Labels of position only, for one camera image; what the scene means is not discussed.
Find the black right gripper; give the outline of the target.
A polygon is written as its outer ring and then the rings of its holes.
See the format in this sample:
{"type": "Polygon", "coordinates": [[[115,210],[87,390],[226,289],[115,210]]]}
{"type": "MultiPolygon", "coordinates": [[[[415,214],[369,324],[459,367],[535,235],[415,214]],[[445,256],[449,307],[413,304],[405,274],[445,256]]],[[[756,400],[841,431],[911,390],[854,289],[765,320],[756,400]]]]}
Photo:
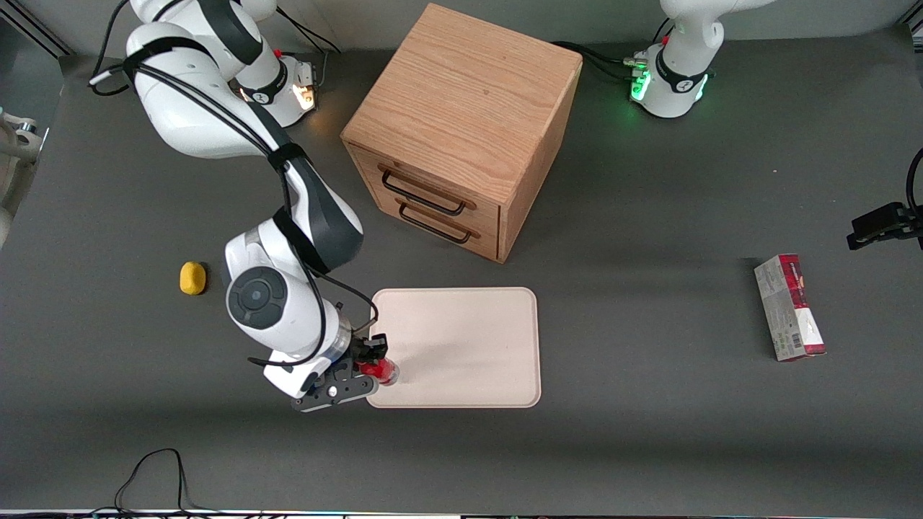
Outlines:
{"type": "Polygon", "coordinates": [[[380,355],[388,354],[388,337],[378,333],[367,339],[351,339],[336,362],[336,381],[349,381],[366,374],[365,367],[379,367],[380,355]]]}

